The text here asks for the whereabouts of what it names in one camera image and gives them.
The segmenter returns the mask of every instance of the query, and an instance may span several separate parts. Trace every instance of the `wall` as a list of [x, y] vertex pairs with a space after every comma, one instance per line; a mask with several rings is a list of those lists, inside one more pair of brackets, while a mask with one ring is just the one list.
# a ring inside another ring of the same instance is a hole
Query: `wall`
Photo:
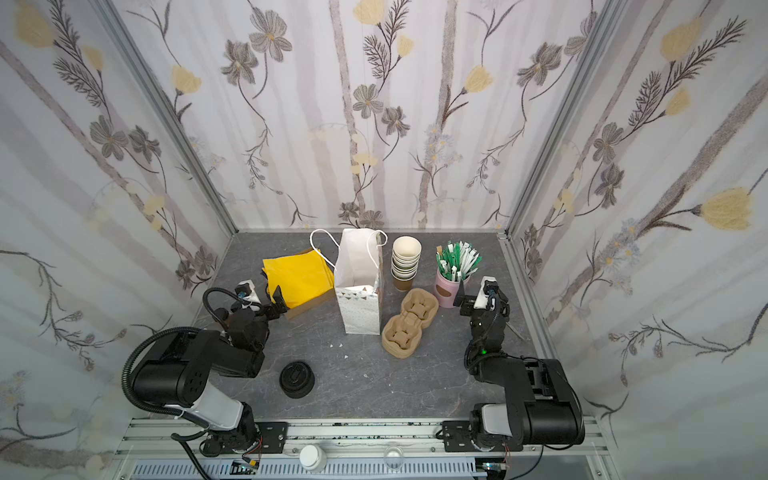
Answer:
[[759, 478], [768, 4], [630, 2], [515, 248], [624, 478]]
[[602, 5], [115, 3], [241, 228], [505, 226]]
[[190, 323], [228, 235], [87, 2], [0, 26], [0, 477], [100, 478], [143, 414], [125, 358]]

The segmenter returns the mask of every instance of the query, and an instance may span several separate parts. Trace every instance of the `bag handle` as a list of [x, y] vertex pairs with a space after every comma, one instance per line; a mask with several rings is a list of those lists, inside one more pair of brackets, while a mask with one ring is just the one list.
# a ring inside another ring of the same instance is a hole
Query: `bag handle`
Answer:
[[314, 235], [315, 232], [325, 232], [325, 233], [327, 233], [328, 236], [331, 237], [331, 240], [333, 240], [333, 242], [336, 244], [337, 247], [339, 247], [339, 242], [337, 242], [336, 239], [333, 238], [333, 235], [331, 235], [331, 233], [328, 230], [324, 230], [322, 228], [318, 228], [317, 230], [313, 230], [312, 233], [310, 233], [310, 245], [312, 245], [312, 250], [315, 250], [317, 252], [317, 254], [320, 255], [323, 258], [323, 260], [328, 262], [328, 264], [333, 267], [333, 270], [336, 271], [336, 265], [334, 265], [330, 260], [328, 260], [326, 258], [326, 256], [323, 255], [320, 252], [320, 250], [317, 249], [317, 247], [315, 247], [315, 243], [312, 241], [312, 235]]
[[371, 232], [370, 235], [368, 235], [368, 238], [366, 239], [366, 250], [368, 250], [368, 256], [371, 257], [371, 260], [373, 261], [373, 264], [376, 265], [376, 269], [379, 268], [379, 264], [376, 262], [376, 260], [373, 259], [373, 255], [371, 254], [371, 246], [370, 246], [369, 240], [371, 240], [371, 237], [373, 237], [377, 233], [380, 233], [380, 234], [382, 234], [384, 236], [384, 243], [379, 245], [379, 242], [376, 242], [376, 248], [384, 247], [386, 245], [386, 243], [389, 242], [389, 237], [387, 237], [386, 233], [384, 233], [384, 230], [374, 230], [373, 232]]

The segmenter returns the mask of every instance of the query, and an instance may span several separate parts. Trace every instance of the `pink cup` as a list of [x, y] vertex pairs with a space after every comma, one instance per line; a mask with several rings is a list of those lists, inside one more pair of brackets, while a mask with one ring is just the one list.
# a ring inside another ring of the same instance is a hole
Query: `pink cup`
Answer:
[[432, 292], [437, 297], [437, 303], [443, 308], [453, 308], [453, 299], [456, 298], [458, 292], [459, 282], [452, 282], [446, 280], [443, 275], [440, 275], [440, 270], [435, 275], [435, 288]]

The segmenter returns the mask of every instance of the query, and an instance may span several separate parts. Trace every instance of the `yellow napkin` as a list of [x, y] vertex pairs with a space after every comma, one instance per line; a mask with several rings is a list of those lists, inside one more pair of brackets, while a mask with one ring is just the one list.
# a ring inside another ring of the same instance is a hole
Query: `yellow napkin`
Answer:
[[264, 273], [270, 295], [277, 286], [288, 308], [294, 308], [333, 288], [333, 272], [315, 251], [289, 257], [265, 258]]

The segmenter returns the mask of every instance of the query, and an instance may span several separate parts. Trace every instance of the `marble table surface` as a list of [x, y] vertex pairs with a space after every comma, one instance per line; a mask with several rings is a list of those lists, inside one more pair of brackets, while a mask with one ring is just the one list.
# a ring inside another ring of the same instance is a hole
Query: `marble table surface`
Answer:
[[[413, 283], [432, 291], [435, 279], [435, 248], [449, 241], [471, 242], [483, 256], [480, 270], [470, 280], [468, 293], [475, 295], [482, 276], [495, 276], [510, 300], [509, 322], [527, 341], [506, 329], [504, 350], [514, 355], [534, 355], [528, 328], [512, 286], [501, 246], [495, 233], [404, 233], [423, 245], [419, 271]], [[340, 233], [334, 236], [338, 240]], [[385, 262], [383, 323], [400, 310], [405, 293], [392, 285], [388, 265], [391, 245], [400, 234], [389, 236], [383, 249]], [[316, 235], [316, 245], [329, 258], [336, 246], [327, 235]], [[298, 253], [308, 248], [306, 233], [239, 233], [223, 259], [214, 285], [233, 290], [242, 280], [252, 279], [258, 291], [266, 281], [260, 276], [263, 258]], [[222, 294], [210, 295], [211, 306], [229, 306]], [[249, 403], [259, 419], [372, 418], [372, 417], [466, 417], [475, 403], [503, 402], [500, 386], [476, 382], [462, 365], [470, 340], [469, 318], [458, 309], [440, 309], [422, 342], [407, 359], [387, 353], [376, 335], [344, 332], [335, 298], [294, 319], [270, 322], [265, 360], [255, 379], [231, 379], [211, 375], [210, 381], [232, 398]], [[195, 326], [217, 328], [201, 309]], [[291, 399], [280, 389], [280, 370], [289, 362], [303, 360], [316, 375], [309, 395]]]

